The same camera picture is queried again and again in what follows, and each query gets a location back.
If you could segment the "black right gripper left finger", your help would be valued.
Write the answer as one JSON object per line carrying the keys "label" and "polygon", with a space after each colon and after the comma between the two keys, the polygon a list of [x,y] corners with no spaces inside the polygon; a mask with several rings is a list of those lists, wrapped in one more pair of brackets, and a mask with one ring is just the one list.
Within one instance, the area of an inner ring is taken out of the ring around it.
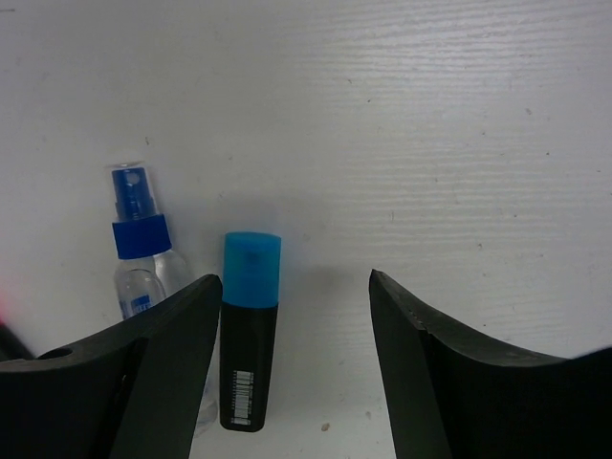
{"label": "black right gripper left finger", "polygon": [[2,362],[2,457],[187,458],[221,299],[208,274],[90,337]]}

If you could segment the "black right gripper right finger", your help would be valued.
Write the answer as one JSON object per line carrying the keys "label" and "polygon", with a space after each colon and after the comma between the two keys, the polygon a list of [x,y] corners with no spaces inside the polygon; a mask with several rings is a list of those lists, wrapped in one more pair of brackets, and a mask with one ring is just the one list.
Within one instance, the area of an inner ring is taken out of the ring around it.
{"label": "black right gripper right finger", "polygon": [[372,326],[400,458],[607,458],[611,352],[554,357],[489,337],[386,273]]}

